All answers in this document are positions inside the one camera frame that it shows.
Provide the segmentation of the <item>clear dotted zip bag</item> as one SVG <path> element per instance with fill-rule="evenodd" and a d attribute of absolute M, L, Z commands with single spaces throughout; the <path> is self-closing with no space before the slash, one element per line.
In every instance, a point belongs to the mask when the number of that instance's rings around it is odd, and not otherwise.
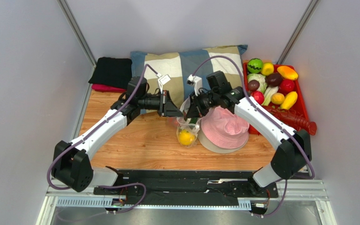
<path fill-rule="evenodd" d="M 176 122 L 177 122 L 177 131 L 176 131 L 176 135 L 178 137 L 178 134 L 181 130 L 185 129 L 188 132 L 194 134 L 196 136 L 195 142 L 189 146 L 184 146 L 187 148 L 191 148 L 195 145 L 197 145 L 197 138 L 198 138 L 198 133 L 200 131 L 200 118 L 189 118 L 189 119 L 185 119 L 185 115 L 188 111 L 188 108 L 190 106 L 190 99 L 187 98 L 182 105 L 180 106 L 180 111 L 183 112 L 183 117 L 177 117 L 176 118 Z"/>

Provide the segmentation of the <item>yellow apple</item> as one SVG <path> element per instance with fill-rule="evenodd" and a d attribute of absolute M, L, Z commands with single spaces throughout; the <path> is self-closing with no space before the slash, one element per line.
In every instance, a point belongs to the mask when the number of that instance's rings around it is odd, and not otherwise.
<path fill-rule="evenodd" d="M 181 145 L 189 146 L 195 142 L 196 136 L 183 129 L 178 134 L 178 141 Z"/>

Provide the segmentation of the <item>purple onion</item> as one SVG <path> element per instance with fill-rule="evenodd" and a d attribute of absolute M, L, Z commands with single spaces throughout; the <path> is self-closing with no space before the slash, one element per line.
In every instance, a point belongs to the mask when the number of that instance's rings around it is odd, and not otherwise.
<path fill-rule="evenodd" d="M 254 92 L 260 88 L 260 83 L 257 80 L 251 80 L 248 82 L 247 87 L 250 92 Z"/>

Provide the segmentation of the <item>green watermelon ball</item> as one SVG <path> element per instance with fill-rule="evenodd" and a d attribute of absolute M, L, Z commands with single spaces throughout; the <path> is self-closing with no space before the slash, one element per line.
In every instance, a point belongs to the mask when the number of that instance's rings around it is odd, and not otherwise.
<path fill-rule="evenodd" d="M 247 70 L 249 73 L 257 74 L 260 73 L 263 68 L 263 61 L 259 58 L 253 58 L 247 63 Z"/>

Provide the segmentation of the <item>dark purple fruit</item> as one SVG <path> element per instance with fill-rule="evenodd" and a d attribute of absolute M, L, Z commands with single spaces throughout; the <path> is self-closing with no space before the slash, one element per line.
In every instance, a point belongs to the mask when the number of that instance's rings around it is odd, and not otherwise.
<path fill-rule="evenodd" d="M 265 82 L 270 87 L 277 87 L 281 84 L 282 81 L 283 81 L 283 77 L 280 73 L 273 73 L 266 76 L 265 78 Z"/>

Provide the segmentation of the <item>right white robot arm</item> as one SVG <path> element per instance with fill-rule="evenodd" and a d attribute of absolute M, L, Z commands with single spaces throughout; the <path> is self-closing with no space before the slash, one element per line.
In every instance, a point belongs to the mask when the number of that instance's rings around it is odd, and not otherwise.
<path fill-rule="evenodd" d="M 310 134 L 306 130 L 296 131 L 275 118 L 248 94 L 244 85 L 233 89 L 223 72 L 214 72 L 206 78 L 210 90 L 201 94 L 202 79 L 194 74 L 188 77 L 187 84 L 194 87 L 194 92 L 189 96 L 190 107 L 185 117 L 206 120 L 218 107 L 229 109 L 252 125 L 276 150 L 271 162 L 248 179 L 254 187 L 264 188 L 278 180 L 288 180 L 304 166 L 312 166 Z"/>

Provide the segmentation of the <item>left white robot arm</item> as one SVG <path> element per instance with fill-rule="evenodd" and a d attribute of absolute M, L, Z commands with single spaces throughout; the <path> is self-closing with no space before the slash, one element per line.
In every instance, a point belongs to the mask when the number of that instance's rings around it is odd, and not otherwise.
<path fill-rule="evenodd" d="M 64 189 L 82 192 L 87 187 L 112 187 L 119 175 L 111 167 L 93 168 L 91 159 L 96 152 L 117 132 L 128 126 L 141 110 L 155 110 L 162 117 L 182 117 L 167 90 L 157 94 L 147 93 L 145 78 L 134 77 L 107 113 L 84 134 L 70 142 L 60 141 L 54 149 L 54 160 L 47 173 L 47 180 L 55 178 Z"/>

